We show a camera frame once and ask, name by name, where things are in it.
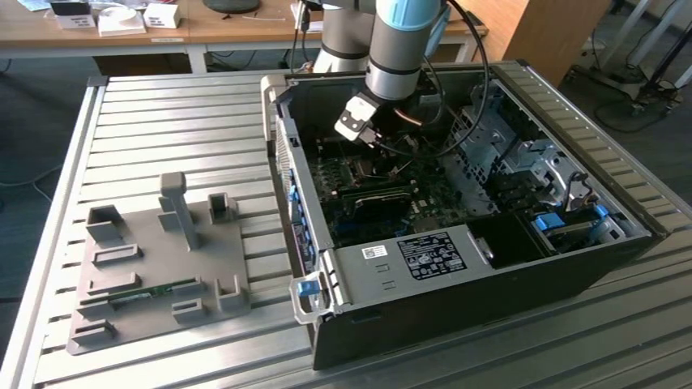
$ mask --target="gray carpet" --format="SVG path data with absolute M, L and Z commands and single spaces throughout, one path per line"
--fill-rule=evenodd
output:
M 618 15 L 604 19 L 598 29 L 598 39 L 612 40 L 626 17 Z M 611 62 L 614 65 L 624 63 L 627 51 L 651 25 L 647 20 L 639 23 L 622 55 Z M 644 65 L 658 63 L 675 39 L 675 33 L 666 36 Z M 231 66 L 243 67 L 250 55 L 250 52 L 243 52 L 223 59 Z M 259 52 L 247 70 L 276 68 L 282 56 L 283 51 L 279 50 Z M 691 56 L 692 48 L 688 47 L 668 75 L 671 79 L 676 79 L 692 63 Z M 10 71 L 0 75 L 0 101 L 4 103 L 0 106 L 0 182 L 24 181 L 62 163 L 87 79 L 98 74 L 99 69 L 91 58 L 52 58 L 15 60 Z M 582 78 L 563 85 L 562 89 L 590 115 L 596 106 L 620 98 L 616 92 Z M 686 201 L 692 202 L 691 90 L 686 97 L 688 102 L 647 130 L 628 135 L 611 131 L 611 134 Z M 623 112 L 610 112 L 606 119 L 619 121 L 624 109 L 627 107 Z M 627 121 L 619 121 L 619 124 L 635 126 L 656 118 L 658 113 L 650 112 L 636 119 L 636 123 L 630 123 L 632 120 L 627 117 Z M 40 182 L 50 195 L 58 176 L 56 173 Z M 30 186 L 0 188 L 0 200 L 0 297 L 19 297 L 32 266 L 48 202 Z M 16 308 L 18 304 L 0 305 L 0 358 Z

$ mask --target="green circuit board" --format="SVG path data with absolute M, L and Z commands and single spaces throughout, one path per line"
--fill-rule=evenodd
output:
M 310 163 L 338 247 L 432 231 L 468 218 L 435 161 L 410 160 L 387 173 L 370 172 L 368 163 L 358 156 Z

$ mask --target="white label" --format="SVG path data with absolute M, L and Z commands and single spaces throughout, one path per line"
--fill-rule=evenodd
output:
M 152 38 L 152 43 L 171 43 L 171 42 L 182 42 L 183 38 Z
M 384 246 L 375 246 L 363 249 L 363 257 L 366 259 L 372 259 L 378 257 L 384 257 L 387 255 L 387 248 Z

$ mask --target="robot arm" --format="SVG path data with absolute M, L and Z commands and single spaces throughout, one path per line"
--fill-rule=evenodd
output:
M 322 3 L 326 10 L 323 50 L 316 71 L 360 70 L 370 55 L 367 89 L 346 105 L 335 129 L 350 140 L 360 138 L 372 143 L 376 137 L 367 128 L 370 119 L 382 105 L 404 100 L 414 94 L 423 56 L 435 48 L 442 36 L 438 34 L 431 40 L 431 31 L 434 26 L 444 29 L 448 8 L 444 0 L 314 2 Z

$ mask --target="slotted metal tabletop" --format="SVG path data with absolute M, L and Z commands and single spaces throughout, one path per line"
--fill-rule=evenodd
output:
M 536 100 L 554 94 L 542 104 L 562 114 L 567 103 L 544 81 L 522 68 L 506 70 Z M 582 116 L 564 122 L 570 136 L 672 236 L 579 297 L 387 356 L 314 371 L 307 330 L 290 303 L 263 139 L 259 82 L 270 73 L 123 77 L 88 88 L 0 387 L 692 387 L 690 208 L 592 123 L 579 123 L 587 121 Z M 158 175 L 170 171 L 187 173 L 188 201 L 220 191 L 239 201 L 252 311 L 72 356 L 66 342 L 88 208 L 158 207 Z

